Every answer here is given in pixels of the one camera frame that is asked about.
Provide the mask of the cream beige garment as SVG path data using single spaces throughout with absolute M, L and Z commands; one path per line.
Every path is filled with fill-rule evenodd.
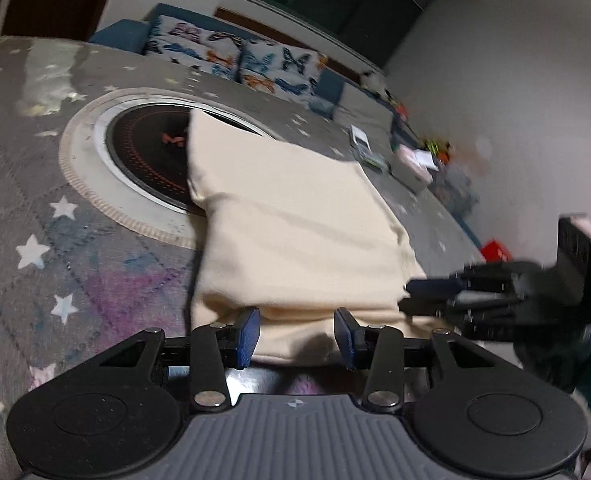
M 194 110 L 188 186 L 206 214 L 193 326 L 260 311 L 256 361 L 313 366 L 339 354 L 335 310 L 425 338 L 442 326 L 399 310 L 421 278 L 410 238 L 356 162 L 234 128 Z

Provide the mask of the black round induction cooktop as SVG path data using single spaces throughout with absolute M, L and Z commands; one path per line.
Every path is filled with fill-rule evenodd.
M 187 183 L 190 112 L 177 105 L 137 106 L 110 122 L 105 141 L 112 162 L 136 188 L 203 217 Z

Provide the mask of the blue sofa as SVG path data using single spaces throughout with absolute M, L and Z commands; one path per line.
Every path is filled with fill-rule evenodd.
M 416 142 L 387 94 L 344 77 L 324 53 L 165 3 L 154 6 L 144 21 L 120 20 L 95 32 L 90 41 L 201 70 L 299 104 L 346 129 L 361 128 L 391 176 L 408 190 L 452 189 L 442 171 L 402 159 Z

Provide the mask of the black white plush toy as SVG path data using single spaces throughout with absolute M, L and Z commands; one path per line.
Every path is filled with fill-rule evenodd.
M 361 89 L 369 92 L 379 100 L 387 101 L 390 104 L 396 102 L 396 97 L 388 89 L 384 76 L 374 70 L 362 72 L 361 76 L 359 76 L 359 84 Z

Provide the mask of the left butterfly print pillow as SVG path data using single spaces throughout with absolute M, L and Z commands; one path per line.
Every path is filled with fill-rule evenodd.
M 201 28 L 160 15 L 153 23 L 144 54 L 199 72 L 235 80 L 245 40 L 230 32 Z

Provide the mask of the white flat device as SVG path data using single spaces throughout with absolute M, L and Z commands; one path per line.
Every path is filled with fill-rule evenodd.
M 355 125 L 351 125 L 350 134 L 354 148 L 358 148 L 358 150 L 363 150 L 366 152 L 371 151 L 370 142 L 365 131 L 361 130 L 361 128 L 358 128 Z

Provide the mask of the butterfly print pillow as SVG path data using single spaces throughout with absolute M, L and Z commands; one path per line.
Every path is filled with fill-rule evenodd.
M 252 90 L 308 107 L 327 62 L 327 55 L 315 50 L 248 40 L 239 79 Z
M 235 80 L 245 40 L 230 32 L 201 28 L 160 15 L 153 23 L 144 54 L 199 72 Z

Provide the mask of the grey plain cushion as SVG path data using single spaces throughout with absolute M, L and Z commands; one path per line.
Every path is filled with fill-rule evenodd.
M 345 128 L 356 126 L 368 136 L 388 136 L 393 125 L 393 112 L 351 84 L 344 84 L 333 121 Z

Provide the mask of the red plastic stool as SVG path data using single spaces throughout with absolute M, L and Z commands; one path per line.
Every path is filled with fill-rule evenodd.
M 480 252 L 486 262 L 506 262 L 513 259 L 509 249 L 499 240 L 490 240 Z

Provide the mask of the right butterfly print pillow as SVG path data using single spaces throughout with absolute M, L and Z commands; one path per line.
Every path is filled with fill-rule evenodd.
M 252 90 L 308 107 L 327 62 L 327 55 L 315 50 L 248 40 L 239 79 Z

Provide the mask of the white tissue box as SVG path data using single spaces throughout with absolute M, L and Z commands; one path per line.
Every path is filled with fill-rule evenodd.
M 440 171 L 430 152 L 414 150 L 404 144 L 394 148 L 390 167 L 391 175 L 414 194 L 429 188 L 433 174 Z

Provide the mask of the yellow black toy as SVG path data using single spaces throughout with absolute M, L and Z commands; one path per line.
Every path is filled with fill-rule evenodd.
M 447 165 L 451 160 L 452 145 L 448 141 L 425 139 L 423 141 L 423 148 L 443 162 L 444 165 Z

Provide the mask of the clear box colourful items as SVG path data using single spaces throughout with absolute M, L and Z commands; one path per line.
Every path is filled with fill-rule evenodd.
M 373 170 L 381 172 L 381 174 L 388 174 L 390 172 L 388 161 L 373 151 L 361 151 L 361 163 Z

